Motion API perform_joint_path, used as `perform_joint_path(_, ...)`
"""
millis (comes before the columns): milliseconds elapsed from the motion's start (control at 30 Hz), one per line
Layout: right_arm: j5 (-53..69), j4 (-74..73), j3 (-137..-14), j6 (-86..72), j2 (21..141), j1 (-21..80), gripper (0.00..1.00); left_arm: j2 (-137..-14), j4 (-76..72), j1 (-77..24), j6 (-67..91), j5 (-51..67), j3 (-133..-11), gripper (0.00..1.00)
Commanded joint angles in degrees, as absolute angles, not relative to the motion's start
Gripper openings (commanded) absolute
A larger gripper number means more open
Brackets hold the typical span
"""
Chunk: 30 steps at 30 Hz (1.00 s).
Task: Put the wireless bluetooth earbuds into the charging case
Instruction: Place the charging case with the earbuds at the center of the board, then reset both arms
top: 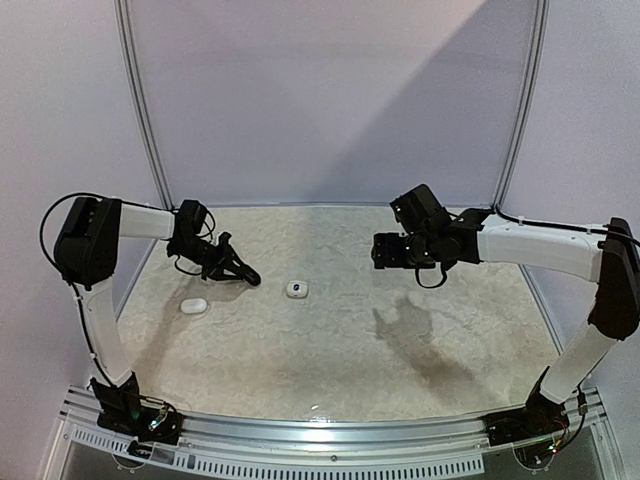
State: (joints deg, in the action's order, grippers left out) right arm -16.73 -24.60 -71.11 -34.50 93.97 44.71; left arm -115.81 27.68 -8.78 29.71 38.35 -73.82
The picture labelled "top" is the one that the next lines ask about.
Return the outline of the white oval charging case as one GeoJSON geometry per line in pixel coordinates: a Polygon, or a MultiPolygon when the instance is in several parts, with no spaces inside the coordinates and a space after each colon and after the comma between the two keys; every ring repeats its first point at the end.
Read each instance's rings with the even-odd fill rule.
{"type": "Polygon", "coordinates": [[[180,303],[180,311],[185,315],[199,315],[208,309],[208,302],[203,298],[188,298],[180,303]]]}

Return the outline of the small white charging case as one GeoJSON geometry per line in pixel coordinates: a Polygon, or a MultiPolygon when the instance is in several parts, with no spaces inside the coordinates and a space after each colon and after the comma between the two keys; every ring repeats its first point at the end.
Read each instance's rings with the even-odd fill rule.
{"type": "Polygon", "coordinates": [[[286,286],[286,296],[292,299],[304,299],[308,296],[309,287],[304,281],[290,281],[286,286]]]}

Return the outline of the black oval charging case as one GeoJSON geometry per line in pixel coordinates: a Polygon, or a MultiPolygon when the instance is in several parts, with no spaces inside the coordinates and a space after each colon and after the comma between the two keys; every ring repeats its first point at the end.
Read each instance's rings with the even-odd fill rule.
{"type": "Polygon", "coordinates": [[[244,280],[252,287],[258,287],[261,284],[261,276],[256,272],[246,273],[244,280]]]}

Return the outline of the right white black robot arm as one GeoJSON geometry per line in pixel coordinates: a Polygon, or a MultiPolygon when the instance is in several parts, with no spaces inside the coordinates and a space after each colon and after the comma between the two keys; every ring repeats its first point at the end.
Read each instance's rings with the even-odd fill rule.
{"type": "Polygon", "coordinates": [[[402,230],[377,233],[371,257],[378,270],[420,273],[438,268],[446,279],[459,263],[505,263],[559,272],[596,285],[583,326],[534,388],[538,396],[517,415],[517,427],[537,436],[612,347],[639,327],[639,242],[629,223],[562,224],[514,217],[498,209],[457,215],[420,184],[390,208],[402,230]]]}

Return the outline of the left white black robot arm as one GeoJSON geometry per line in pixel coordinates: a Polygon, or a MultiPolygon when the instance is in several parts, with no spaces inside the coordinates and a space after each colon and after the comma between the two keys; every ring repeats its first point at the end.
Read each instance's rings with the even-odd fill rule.
{"type": "Polygon", "coordinates": [[[199,267],[202,280],[242,281],[252,287],[260,275],[244,263],[223,232],[211,240],[203,232],[211,212],[197,200],[185,200],[177,210],[164,210],[115,197],[78,192],[56,205],[72,205],[53,248],[51,262],[71,287],[95,382],[120,389],[134,376],[125,358],[113,308],[112,290],[120,240],[140,238],[167,243],[167,256],[199,267]]]}

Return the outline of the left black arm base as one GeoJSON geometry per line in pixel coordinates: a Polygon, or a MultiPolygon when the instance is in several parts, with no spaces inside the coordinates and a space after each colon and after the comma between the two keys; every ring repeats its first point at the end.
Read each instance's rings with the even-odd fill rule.
{"type": "Polygon", "coordinates": [[[135,373],[120,386],[107,386],[96,378],[90,385],[100,404],[99,427],[138,442],[178,444],[184,416],[168,402],[141,395],[135,373]]]}

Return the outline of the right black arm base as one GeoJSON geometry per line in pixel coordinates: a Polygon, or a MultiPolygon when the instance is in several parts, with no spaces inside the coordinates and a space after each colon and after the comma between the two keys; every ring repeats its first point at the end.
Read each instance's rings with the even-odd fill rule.
{"type": "Polygon", "coordinates": [[[516,443],[564,431],[569,419],[563,404],[556,404],[533,391],[522,407],[481,417],[491,446],[516,443]]]}

